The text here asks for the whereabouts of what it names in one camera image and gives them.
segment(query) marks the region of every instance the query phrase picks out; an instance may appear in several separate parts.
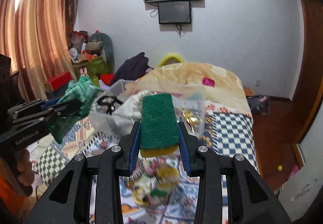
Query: yellow sponge layer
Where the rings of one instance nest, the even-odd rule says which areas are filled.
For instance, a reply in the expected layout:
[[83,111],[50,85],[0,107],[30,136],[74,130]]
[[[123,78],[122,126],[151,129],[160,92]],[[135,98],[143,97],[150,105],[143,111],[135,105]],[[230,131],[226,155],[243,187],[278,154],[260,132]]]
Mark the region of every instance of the yellow sponge layer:
[[161,148],[161,149],[150,149],[150,150],[140,150],[140,154],[142,157],[156,157],[156,156],[168,156],[174,153],[178,148],[178,145],[169,147],[169,148]]

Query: curtain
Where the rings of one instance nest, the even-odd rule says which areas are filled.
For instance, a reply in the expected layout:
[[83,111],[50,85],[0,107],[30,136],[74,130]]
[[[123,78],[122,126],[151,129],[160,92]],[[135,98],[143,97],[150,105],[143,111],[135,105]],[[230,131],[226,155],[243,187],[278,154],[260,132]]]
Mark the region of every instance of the curtain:
[[15,51],[15,0],[0,0],[0,54],[11,58],[11,72],[18,70]]
[[46,98],[44,82],[61,72],[75,79],[65,30],[65,0],[20,0],[15,47],[20,91],[27,101]]
[[66,0],[66,37],[67,44],[71,47],[72,32],[76,22],[76,14],[78,11],[79,0]]

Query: checkered pattern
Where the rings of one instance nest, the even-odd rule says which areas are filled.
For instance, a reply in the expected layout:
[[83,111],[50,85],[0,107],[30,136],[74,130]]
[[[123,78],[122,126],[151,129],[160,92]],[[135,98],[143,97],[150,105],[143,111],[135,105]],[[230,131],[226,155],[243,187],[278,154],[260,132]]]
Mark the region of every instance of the checkered pattern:
[[43,182],[49,186],[67,163],[68,160],[63,158],[49,146],[34,165],[34,171],[41,177]]
[[[214,113],[212,116],[212,149],[216,153],[233,157],[244,155],[258,171],[255,145],[252,136],[252,119],[242,114]],[[227,180],[222,180],[222,204],[228,205]]]

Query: orange object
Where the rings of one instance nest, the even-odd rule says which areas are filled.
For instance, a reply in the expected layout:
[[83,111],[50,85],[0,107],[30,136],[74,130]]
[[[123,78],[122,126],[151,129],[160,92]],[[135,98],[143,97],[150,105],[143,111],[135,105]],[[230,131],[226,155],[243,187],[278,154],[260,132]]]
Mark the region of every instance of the orange object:
[[109,86],[113,77],[114,77],[114,74],[103,74],[101,75],[101,80],[105,85]]
[[245,96],[253,96],[255,94],[255,91],[250,87],[243,86],[243,90]]
[[84,60],[93,60],[94,58],[97,58],[95,55],[90,55],[90,54],[81,54],[78,58],[78,61],[84,61]]
[[0,197],[8,210],[18,215],[26,197],[18,195],[13,187],[0,176]]

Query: red box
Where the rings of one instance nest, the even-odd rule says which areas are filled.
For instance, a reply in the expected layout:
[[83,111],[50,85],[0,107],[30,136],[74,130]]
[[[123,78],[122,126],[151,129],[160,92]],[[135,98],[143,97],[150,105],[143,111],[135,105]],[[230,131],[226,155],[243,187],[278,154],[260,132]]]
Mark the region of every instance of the red box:
[[45,91],[54,92],[71,80],[72,76],[70,72],[61,73],[58,76],[54,76],[45,82]]

